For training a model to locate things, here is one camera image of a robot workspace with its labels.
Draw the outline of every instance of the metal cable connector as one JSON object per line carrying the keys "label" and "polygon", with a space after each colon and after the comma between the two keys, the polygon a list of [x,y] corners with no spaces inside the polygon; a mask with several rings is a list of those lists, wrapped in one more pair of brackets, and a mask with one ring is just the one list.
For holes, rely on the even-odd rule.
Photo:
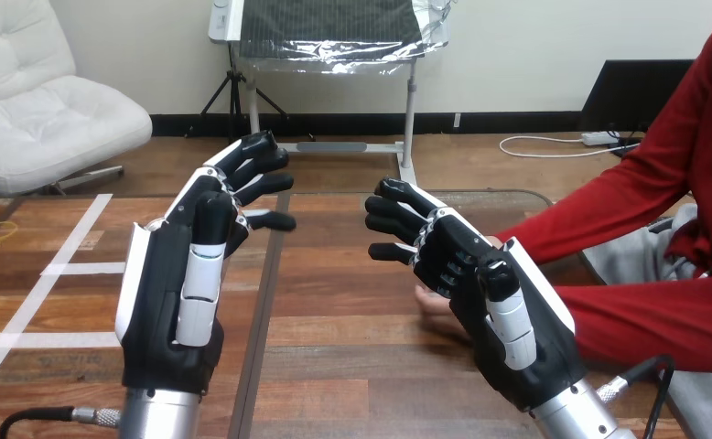
{"label": "metal cable connector", "polygon": [[614,380],[599,387],[596,393],[602,402],[609,404],[617,400],[618,396],[626,389],[628,389],[628,382],[621,377],[615,377]]}
{"label": "metal cable connector", "polygon": [[71,419],[75,423],[87,423],[101,427],[119,428],[122,412],[116,409],[93,409],[91,407],[77,407],[73,409]]}

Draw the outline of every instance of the robotic hand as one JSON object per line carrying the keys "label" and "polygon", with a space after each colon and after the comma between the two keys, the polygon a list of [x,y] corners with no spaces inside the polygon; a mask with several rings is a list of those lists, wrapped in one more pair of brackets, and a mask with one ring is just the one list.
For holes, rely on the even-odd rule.
{"label": "robotic hand", "polygon": [[[574,320],[520,242],[494,248],[453,208],[401,180],[385,178],[375,195],[365,203],[367,227],[404,243],[373,244],[370,256],[409,265],[450,298],[493,389],[529,412],[548,439],[635,437],[584,380]],[[616,394],[625,384],[610,386]]]}
{"label": "robotic hand", "polygon": [[251,230],[296,227],[281,213],[241,210],[292,187],[291,176],[264,175],[287,163],[271,133],[248,135],[197,169],[163,218],[135,224],[116,313],[127,388],[120,438],[195,437],[224,339],[223,260]]}

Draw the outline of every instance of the white cable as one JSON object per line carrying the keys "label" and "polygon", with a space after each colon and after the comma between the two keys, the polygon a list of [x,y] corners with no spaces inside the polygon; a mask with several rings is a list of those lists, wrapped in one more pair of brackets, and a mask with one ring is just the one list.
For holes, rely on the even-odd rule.
{"label": "white cable", "polygon": [[564,139],[553,139],[550,137],[537,137],[534,135],[516,135],[513,137],[507,137],[506,139],[502,140],[499,142],[499,149],[501,149],[505,154],[509,155],[514,155],[516,157],[529,157],[529,158],[573,158],[573,157],[587,157],[589,155],[596,155],[596,154],[604,154],[608,153],[611,151],[618,151],[621,149],[626,149],[626,148],[633,148],[635,146],[639,146],[639,144],[636,145],[628,145],[628,146],[618,146],[616,148],[610,148],[610,149],[602,149],[600,151],[592,151],[589,153],[581,153],[581,154],[566,154],[566,155],[542,155],[542,154],[522,154],[522,153],[513,153],[511,151],[507,151],[504,149],[504,144],[507,142],[510,142],[511,140],[518,140],[518,139],[527,139],[527,140],[545,140],[547,142],[558,142],[560,144],[581,144],[582,139],[577,139],[577,140],[564,140]]}

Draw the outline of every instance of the white wall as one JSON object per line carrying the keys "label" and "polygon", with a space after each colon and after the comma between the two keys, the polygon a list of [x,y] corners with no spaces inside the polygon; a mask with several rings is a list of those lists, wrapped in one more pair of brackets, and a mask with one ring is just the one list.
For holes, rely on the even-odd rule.
{"label": "white wall", "polygon": [[[199,112],[224,77],[211,0],[50,1],[79,74],[150,113]],[[605,59],[697,56],[712,0],[459,0],[449,24],[450,44],[418,65],[418,111],[573,111]],[[288,112],[403,112],[401,73],[262,73],[258,85]],[[221,98],[212,111],[225,109]]]}

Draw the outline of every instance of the wooden table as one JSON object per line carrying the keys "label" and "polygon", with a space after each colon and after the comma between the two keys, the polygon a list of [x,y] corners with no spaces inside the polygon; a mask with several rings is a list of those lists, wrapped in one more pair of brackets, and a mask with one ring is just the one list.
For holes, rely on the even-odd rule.
{"label": "wooden table", "polygon": [[[437,195],[484,233],[548,205],[522,191]],[[409,270],[367,256],[369,243],[387,238],[363,225],[367,196],[284,194],[256,203],[287,209],[299,229],[259,230],[230,259],[219,309],[226,342],[199,437],[538,438],[530,419],[488,387],[468,347],[419,327]],[[110,334],[117,262],[131,222],[158,217],[172,199],[106,199],[25,198],[10,214],[18,230],[0,240],[0,422],[30,406],[121,407],[122,353]],[[104,209],[84,226],[100,202]],[[84,227],[67,266],[53,266]],[[554,284],[596,282],[578,256],[544,269]],[[613,407],[639,436],[653,395],[652,386],[637,386]],[[20,423],[12,437],[115,433]],[[667,410],[655,437],[684,437]]]}

